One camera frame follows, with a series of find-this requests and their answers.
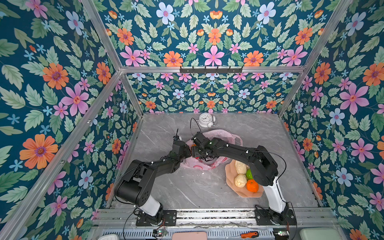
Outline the fake green apple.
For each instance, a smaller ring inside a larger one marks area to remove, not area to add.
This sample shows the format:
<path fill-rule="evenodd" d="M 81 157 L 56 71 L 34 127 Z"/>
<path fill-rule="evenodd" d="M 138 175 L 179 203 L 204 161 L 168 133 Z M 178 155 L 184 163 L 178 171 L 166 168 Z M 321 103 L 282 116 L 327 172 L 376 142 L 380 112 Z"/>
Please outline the fake green apple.
<path fill-rule="evenodd" d="M 251 172 L 250 169 L 247 169 L 247 172 L 246 172 L 246 178 L 247 178 L 248 180 L 253 180 L 253 179 L 254 179 L 254 178 L 253 178 L 253 175 L 252 175 L 252 172 Z"/>

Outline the fake beige pear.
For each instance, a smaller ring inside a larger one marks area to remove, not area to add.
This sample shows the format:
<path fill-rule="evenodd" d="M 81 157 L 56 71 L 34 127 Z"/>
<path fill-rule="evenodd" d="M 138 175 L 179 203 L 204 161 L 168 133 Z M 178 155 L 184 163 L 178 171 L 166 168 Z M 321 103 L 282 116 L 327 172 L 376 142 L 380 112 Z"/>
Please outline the fake beige pear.
<path fill-rule="evenodd" d="M 234 184 L 238 188 L 244 188 L 247 185 L 248 179 L 244 174 L 238 174 L 234 179 Z"/>

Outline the pink plastic bag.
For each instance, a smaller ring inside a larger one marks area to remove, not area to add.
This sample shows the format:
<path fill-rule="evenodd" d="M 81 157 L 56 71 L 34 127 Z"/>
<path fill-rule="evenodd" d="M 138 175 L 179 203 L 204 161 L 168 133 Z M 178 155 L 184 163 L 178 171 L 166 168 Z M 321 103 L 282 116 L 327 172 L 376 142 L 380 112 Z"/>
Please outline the pink plastic bag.
<path fill-rule="evenodd" d="M 191 156 L 181 163 L 188 169 L 209 171 L 231 159 L 228 154 L 218 154 L 218 150 L 224 150 L 230 145 L 243 146 L 243 140 L 225 130 L 212 130 L 205 133 L 198 132 L 187 141 Z"/>

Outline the pink flower-shaped bowl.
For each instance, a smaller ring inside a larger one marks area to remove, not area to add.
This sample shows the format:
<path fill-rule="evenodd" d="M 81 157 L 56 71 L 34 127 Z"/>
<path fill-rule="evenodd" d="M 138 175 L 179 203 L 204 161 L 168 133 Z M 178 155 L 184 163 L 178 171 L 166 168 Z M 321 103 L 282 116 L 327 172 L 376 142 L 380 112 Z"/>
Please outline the pink flower-shaped bowl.
<path fill-rule="evenodd" d="M 235 177 L 238 175 L 235 168 L 235 160 L 232 160 L 225 167 L 227 185 L 242 198 L 260 198 L 264 193 L 264 188 L 259 185 L 257 192 L 250 192 L 246 187 L 239 188 L 235 185 Z"/>

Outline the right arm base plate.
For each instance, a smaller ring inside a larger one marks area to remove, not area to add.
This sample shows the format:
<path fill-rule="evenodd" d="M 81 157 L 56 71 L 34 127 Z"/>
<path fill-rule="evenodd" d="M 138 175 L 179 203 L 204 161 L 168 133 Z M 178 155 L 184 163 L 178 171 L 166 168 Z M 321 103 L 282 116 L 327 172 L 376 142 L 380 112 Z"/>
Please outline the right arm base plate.
<path fill-rule="evenodd" d="M 255 219 L 257 225 L 268 226 L 268 225 L 279 225 L 279 226 L 295 226 L 297 225 L 297 219 L 295 212 L 288 205 L 282 213 L 277 213 L 270 208 L 265 209 L 258 205 L 255 205 Z"/>

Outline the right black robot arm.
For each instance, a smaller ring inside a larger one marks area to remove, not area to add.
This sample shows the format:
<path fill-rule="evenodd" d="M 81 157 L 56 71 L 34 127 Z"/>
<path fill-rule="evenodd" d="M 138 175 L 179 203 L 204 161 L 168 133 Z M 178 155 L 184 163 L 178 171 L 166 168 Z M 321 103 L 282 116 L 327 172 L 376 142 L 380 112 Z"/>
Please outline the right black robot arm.
<path fill-rule="evenodd" d="M 253 179 L 264 188 L 269 210 L 281 215 L 287 213 L 289 207 L 281 193 L 278 164 L 265 147 L 247 148 L 219 138 L 210 140 L 201 132 L 192 137 L 192 142 L 195 153 L 201 157 L 227 157 L 249 166 Z"/>

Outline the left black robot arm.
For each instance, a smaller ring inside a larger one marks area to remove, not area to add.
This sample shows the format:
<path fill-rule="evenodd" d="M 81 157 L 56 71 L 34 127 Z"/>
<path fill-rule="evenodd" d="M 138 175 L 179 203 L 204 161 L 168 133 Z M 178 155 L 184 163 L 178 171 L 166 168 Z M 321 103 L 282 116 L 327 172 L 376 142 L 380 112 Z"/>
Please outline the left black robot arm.
<path fill-rule="evenodd" d="M 190 156 L 189 146 L 181 140 L 175 140 L 172 150 L 157 161 L 132 161 L 115 184 L 114 195 L 135 205 L 150 217 L 159 216 L 162 204 L 151 195 L 156 178 L 174 173 L 183 160 Z"/>

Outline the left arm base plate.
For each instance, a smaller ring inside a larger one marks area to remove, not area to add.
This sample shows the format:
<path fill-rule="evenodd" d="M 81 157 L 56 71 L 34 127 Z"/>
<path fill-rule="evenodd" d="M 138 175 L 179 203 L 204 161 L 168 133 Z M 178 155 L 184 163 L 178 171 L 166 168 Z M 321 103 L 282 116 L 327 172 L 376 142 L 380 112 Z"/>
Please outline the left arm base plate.
<path fill-rule="evenodd" d="M 176 210 L 162 210 L 155 216 L 150 216 L 144 212 L 139 213 L 136 226 L 137 227 L 159 227 L 159 226 L 176 226 L 177 222 Z"/>

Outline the fake pale yellow fruit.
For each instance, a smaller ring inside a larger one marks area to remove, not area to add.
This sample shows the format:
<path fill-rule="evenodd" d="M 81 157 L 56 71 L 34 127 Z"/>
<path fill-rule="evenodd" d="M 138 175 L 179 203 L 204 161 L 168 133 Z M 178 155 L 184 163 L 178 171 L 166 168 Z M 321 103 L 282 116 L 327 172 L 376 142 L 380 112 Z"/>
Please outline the fake pale yellow fruit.
<path fill-rule="evenodd" d="M 245 175 L 248 170 L 248 166 L 242 162 L 235 161 L 235 170 L 238 175 Z"/>

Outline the fake persimmon orange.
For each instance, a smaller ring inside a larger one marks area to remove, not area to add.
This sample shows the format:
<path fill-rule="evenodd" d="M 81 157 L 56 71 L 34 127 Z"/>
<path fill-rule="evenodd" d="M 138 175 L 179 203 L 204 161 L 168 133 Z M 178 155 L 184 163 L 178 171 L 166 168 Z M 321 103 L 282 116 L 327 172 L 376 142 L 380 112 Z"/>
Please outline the fake persimmon orange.
<path fill-rule="evenodd" d="M 255 180 L 248 180 L 246 188 L 249 192 L 256 193 L 259 191 L 259 184 Z"/>

